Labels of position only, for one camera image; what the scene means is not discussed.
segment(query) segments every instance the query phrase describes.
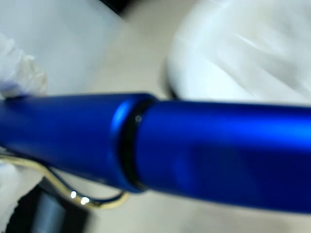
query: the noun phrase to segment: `gold pen clip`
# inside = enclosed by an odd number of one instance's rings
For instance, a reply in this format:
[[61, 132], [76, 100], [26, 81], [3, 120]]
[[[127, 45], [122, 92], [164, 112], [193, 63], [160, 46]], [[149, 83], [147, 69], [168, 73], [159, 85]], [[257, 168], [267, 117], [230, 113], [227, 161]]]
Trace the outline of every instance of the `gold pen clip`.
[[86, 195], [83, 195], [70, 187], [70, 185], [68, 185], [50, 168], [30, 159], [16, 157], [4, 148], [0, 148], [0, 160], [17, 166], [25, 166], [40, 171], [61, 196], [76, 205], [89, 209], [115, 208], [122, 205], [129, 198], [129, 193], [125, 191], [121, 191], [113, 197], [100, 200], [87, 197]]

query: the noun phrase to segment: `white cloth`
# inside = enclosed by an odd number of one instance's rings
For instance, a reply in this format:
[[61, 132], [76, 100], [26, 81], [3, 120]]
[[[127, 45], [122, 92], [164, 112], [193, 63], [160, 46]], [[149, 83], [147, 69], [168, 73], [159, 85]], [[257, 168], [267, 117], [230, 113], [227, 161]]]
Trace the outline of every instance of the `white cloth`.
[[177, 33], [171, 83], [190, 100], [310, 103], [311, 2], [203, 0]]
[[[46, 75], [33, 57], [0, 33], [0, 94], [5, 98], [44, 95], [46, 89]], [[17, 201], [41, 179], [42, 174], [37, 171], [0, 161], [0, 233], [5, 230]]]

